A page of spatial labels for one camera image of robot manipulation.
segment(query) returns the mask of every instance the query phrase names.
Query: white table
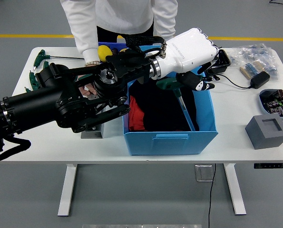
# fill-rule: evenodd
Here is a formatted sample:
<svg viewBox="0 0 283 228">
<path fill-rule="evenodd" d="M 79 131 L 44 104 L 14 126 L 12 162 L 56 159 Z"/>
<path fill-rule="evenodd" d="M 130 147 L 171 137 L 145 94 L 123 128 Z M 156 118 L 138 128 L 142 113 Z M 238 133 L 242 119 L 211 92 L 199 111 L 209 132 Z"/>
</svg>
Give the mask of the white table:
<svg viewBox="0 0 283 228">
<path fill-rule="evenodd" d="M 32 50 L 13 95 L 30 88 L 29 71 L 41 49 L 48 55 L 81 57 L 75 47 L 37 47 Z M 63 163 L 67 172 L 59 207 L 59 216 L 68 216 L 71 195 L 78 164 L 123 164 L 123 163 L 223 163 L 228 179 L 230 193 L 236 214 L 246 214 L 244 202 L 236 177 L 235 163 L 283 162 L 283 144 L 277 148 L 255 150 L 245 131 L 246 125 L 254 115 L 263 114 L 258 95 L 263 89 L 283 89 L 283 64 L 277 53 L 276 58 L 279 81 L 270 81 L 259 89 L 242 90 L 221 77 L 212 89 L 216 128 L 219 134 L 199 155 L 184 156 L 130 156 L 123 136 L 122 119 L 105 123 L 103 139 L 81 139 L 71 129 L 62 129 L 55 122 L 25 131 L 18 135 L 31 141 L 27 151 L 11 156 L 2 163 Z M 82 67 L 81 60 L 49 60 L 69 68 Z M 249 86 L 249 81 L 238 68 L 228 67 L 224 75 L 241 86 Z M 4 150 L 13 145 L 7 143 Z"/>
</svg>

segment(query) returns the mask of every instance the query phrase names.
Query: table leg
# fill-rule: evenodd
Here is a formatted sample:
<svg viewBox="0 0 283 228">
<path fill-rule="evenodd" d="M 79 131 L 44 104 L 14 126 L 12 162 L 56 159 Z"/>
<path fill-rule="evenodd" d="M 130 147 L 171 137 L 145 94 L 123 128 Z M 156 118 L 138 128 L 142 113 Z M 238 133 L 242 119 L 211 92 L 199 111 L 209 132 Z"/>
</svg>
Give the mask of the table leg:
<svg viewBox="0 0 283 228">
<path fill-rule="evenodd" d="M 77 164 L 67 164 L 58 216 L 68 216 L 75 184 Z"/>
<path fill-rule="evenodd" d="M 238 184 L 234 165 L 235 163 L 225 163 L 224 168 L 228 180 L 228 186 L 230 189 L 234 212 L 236 215 L 245 215 L 245 205 L 241 194 L 240 186 Z"/>
</svg>

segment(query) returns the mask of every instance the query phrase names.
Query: gray floor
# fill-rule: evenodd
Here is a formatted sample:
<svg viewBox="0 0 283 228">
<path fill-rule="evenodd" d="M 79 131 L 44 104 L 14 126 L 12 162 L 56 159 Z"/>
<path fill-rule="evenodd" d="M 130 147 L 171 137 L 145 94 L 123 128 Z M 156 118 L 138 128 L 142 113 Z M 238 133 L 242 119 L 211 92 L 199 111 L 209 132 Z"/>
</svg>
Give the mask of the gray floor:
<svg viewBox="0 0 283 228">
<path fill-rule="evenodd" d="M 283 6 L 268 2 L 179 0 L 177 34 L 199 27 L 209 36 L 283 38 Z M 59 1 L 0 0 L 0 34 L 70 34 L 70 30 Z M 255 43 L 215 41 L 225 48 Z M 283 42 L 264 43 L 283 61 Z M 75 43 L 65 38 L 0 38 L 0 99 L 12 94 L 30 51 L 48 46 Z M 70 216 L 60 218 L 65 171 L 65 165 L 0 164 L 0 227 L 208 226 L 210 184 L 195 181 L 192 164 L 80 165 Z M 283 170 L 237 164 L 236 171 L 247 215 L 234 215 L 225 172 L 218 164 L 211 227 L 283 227 Z"/>
</svg>

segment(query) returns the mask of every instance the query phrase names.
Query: yellow floor line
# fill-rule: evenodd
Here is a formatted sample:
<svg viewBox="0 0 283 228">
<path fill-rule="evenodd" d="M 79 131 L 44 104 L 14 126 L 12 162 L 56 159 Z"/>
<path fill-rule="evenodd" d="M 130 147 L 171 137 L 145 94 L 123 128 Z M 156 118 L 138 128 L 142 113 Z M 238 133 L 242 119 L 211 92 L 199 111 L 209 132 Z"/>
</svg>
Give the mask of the yellow floor line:
<svg viewBox="0 0 283 228">
<path fill-rule="evenodd" d="M 74 38 L 73 35 L 58 34 L 0 34 L 0 38 Z M 245 41 L 276 41 L 283 42 L 283 38 L 267 38 L 267 37 L 212 37 L 212 40 L 245 40 Z"/>
<path fill-rule="evenodd" d="M 0 38 L 74 38 L 74 36 L 53 34 L 0 34 Z"/>
</svg>

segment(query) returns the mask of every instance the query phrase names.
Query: person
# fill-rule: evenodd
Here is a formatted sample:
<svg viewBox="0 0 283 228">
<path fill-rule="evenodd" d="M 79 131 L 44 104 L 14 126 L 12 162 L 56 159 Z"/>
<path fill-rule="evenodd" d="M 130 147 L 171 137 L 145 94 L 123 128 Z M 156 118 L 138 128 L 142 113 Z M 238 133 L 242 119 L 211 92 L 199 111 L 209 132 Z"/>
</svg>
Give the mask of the person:
<svg viewBox="0 0 283 228">
<path fill-rule="evenodd" d="M 116 42 L 118 35 L 175 34 L 176 0 L 60 0 L 85 66 L 99 64 L 98 42 Z M 91 85 L 82 95 L 96 94 Z"/>
</svg>

